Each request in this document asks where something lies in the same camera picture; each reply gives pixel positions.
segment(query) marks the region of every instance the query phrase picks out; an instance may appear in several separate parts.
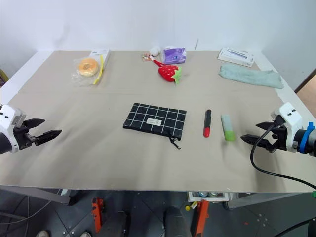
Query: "table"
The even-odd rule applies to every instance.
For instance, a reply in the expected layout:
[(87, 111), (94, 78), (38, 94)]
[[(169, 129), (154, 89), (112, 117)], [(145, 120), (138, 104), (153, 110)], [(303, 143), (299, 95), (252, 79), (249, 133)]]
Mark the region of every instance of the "table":
[[(65, 189), (310, 192), (312, 189), (303, 184), (256, 171), (249, 160), (251, 146), (238, 137), (262, 134), (255, 124), (270, 121), (271, 111), (286, 101), (302, 114), (305, 125), (315, 122), (314, 117), (284, 80), (284, 89), (273, 89), (221, 78), (218, 71), (224, 62), (216, 59), (217, 54), (188, 52), (186, 63), (181, 65), (181, 82), (175, 86), (160, 78), (154, 63), (142, 62), (141, 52), (113, 51), (97, 87), (74, 87), (70, 79), (73, 60), (89, 52), (38, 53), (34, 57), (39, 59), (21, 70), (31, 74), (36, 64), (41, 66), (9, 104), (24, 110), (27, 119), (46, 120), (32, 129), (32, 134), (51, 129), (63, 132), (45, 145), (1, 155), (0, 184)], [(262, 54), (256, 63), (253, 69), (273, 69)], [(177, 150), (166, 137), (123, 129), (134, 102), (187, 110), (178, 143), (182, 149)], [(203, 122), (209, 108), (212, 132), (206, 139)], [(231, 115), (235, 142), (224, 140), (223, 113)], [(315, 158), (309, 155), (285, 151), (270, 154), (259, 148), (255, 159), (263, 169), (315, 182)]]

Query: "shoe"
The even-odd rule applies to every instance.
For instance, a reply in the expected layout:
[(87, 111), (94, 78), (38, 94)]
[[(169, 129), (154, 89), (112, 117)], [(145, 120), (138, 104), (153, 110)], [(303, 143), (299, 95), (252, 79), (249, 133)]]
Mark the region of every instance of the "shoe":
[(47, 231), (40, 231), (36, 237), (49, 237), (49, 233)]
[(91, 237), (88, 232), (83, 232), (80, 237)]

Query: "black cable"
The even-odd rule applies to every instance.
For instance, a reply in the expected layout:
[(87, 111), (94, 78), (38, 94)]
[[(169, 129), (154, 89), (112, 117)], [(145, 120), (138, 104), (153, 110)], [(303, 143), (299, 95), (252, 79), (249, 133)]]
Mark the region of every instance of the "black cable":
[[(16, 210), (18, 209), (18, 207), (21, 205), (21, 203), (23, 202), (23, 200), (24, 200), (26, 197), (27, 197), (27, 196), (24, 196), (24, 197), (20, 200), (20, 202), (19, 202), (19, 203), (16, 205), (16, 207), (14, 208), (12, 214), (14, 214), (14, 213), (16, 212)], [(5, 237), (6, 237), (6, 235), (7, 235), (8, 233), (10, 233), (10, 232), (12, 232), (12, 231), (14, 231), (14, 230), (20, 228), (20, 227), (23, 226), (23, 225), (19, 225), (17, 228), (14, 228), (14, 229), (12, 229), (12, 230), (9, 231), (10, 224), (8, 224), (7, 227), (6, 227), (5, 232), (0, 233), (0, 236), (5, 236)]]
[[(30, 216), (30, 196), (28, 196), (28, 216), (27, 217), (29, 217)], [(28, 230), (29, 230), (29, 220), (27, 221), (27, 223), (26, 223), (26, 228), (25, 228), (25, 231), (24, 231), (24, 237), (26, 237), (27, 235), (28, 235)]]
[(37, 214), (39, 214), (39, 213), (40, 213), (45, 207), (47, 207), (51, 202), (52, 202), (52, 201), (48, 201), (42, 208), (40, 208), (39, 210), (37, 210), (34, 214), (32, 214), (32, 215), (29, 216), (29, 217), (26, 217), (26, 218), (24, 218), (24, 219), (22, 219), (22, 220), (18, 220), (18, 221), (13, 221), (13, 222), (7, 222), (7, 223), (1, 223), (1, 222), (0, 222), (0, 225), (16, 224), (16, 223), (20, 223), (20, 222), (24, 222), (24, 221), (26, 221), (26, 220), (29, 220), (30, 218), (32, 218), (32, 217), (36, 216)]
[(302, 221), (301, 223), (298, 223), (298, 224), (296, 224), (294, 226), (291, 226), (290, 228), (286, 229), (285, 231), (282, 231), (281, 233), (277, 234), (274, 237), (280, 237), (280, 236), (282, 236), (282, 235), (284, 235), (284, 234), (286, 234), (286, 233), (288, 233), (288, 232), (290, 232), (290, 231), (292, 231), (292, 230), (294, 230), (296, 228), (299, 228), (300, 226), (308, 224), (311, 220), (312, 219), (309, 219), (309, 220), (306, 220), (306, 221)]
[(308, 186), (310, 186), (310, 187), (312, 187), (313, 189), (316, 190), (316, 186), (315, 186), (315, 185), (313, 185), (313, 184), (311, 184), (311, 183), (309, 183), (309, 182), (307, 182), (307, 181), (305, 181), (305, 180), (298, 179), (298, 178), (291, 177), (291, 176), (287, 176), (287, 175), (283, 175), (283, 174), (272, 173), (272, 172), (269, 172), (269, 171), (265, 171), (265, 170), (263, 170), (263, 169), (261, 169), (261, 168), (259, 168), (259, 167), (256, 166), (256, 164), (255, 164), (254, 161), (253, 161), (253, 154), (254, 154), (254, 152), (255, 152), (255, 149), (256, 149), (257, 145), (259, 144), (259, 142), (260, 142), (260, 141), (272, 130), (272, 128), (274, 128), (274, 127), (276, 127), (275, 124), (271, 125), (271, 126), (267, 129), (267, 131), (265, 131), (265, 133), (262, 134), (262, 136), (258, 138), (258, 140), (255, 142), (255, 144), (253, 144), (253, 147), (252, 147), (251, 152), (250, 152), (250, 161), (251, 161), (252, 166), (253, 166), (255, 169), (257, 169), (257, 170), (259, 170), (260, 172), (263, 172), (263, 173), (265, 173), (265, 174), (270, 174), (270, 175), (274, 175), (274, 176), (278, 176), (278, 177), (282, 177), (282, 178), (286, 178), (286, 179), (295, 180), (295, 181), (301, 182), (301, 183), (303, 183), (303, 184), (306, 184), (306, 185), (308, 185)]

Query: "blue clamp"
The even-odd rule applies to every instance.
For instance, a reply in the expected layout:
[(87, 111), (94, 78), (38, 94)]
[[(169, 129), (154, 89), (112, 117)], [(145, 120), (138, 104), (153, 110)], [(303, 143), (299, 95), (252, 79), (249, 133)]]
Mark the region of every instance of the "blue clamp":
[(308, 141), (308, 136), (310, 133), (315, 129), (313, 122), (309, 122), (306, 132), (304, 133), (304, 136), (302, 138), (301, 144), (300, 144), (300, 153), (305, 154), (305, 147), (306, 143)]

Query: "strawberry toy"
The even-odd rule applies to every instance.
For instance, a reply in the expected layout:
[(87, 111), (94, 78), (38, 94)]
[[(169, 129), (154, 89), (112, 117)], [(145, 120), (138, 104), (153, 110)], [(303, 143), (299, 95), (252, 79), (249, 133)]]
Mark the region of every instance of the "strawberry toy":
[(170, 82), (174, 81), (176, 84), (179, 83), (179, 79), (181, 77), (181, 67), (174, 65), (165, 65), (161, 62), (158, 62), (157, 60), (154, 60), (154, 63), (159, 66), (158, 72), (163, 79)]

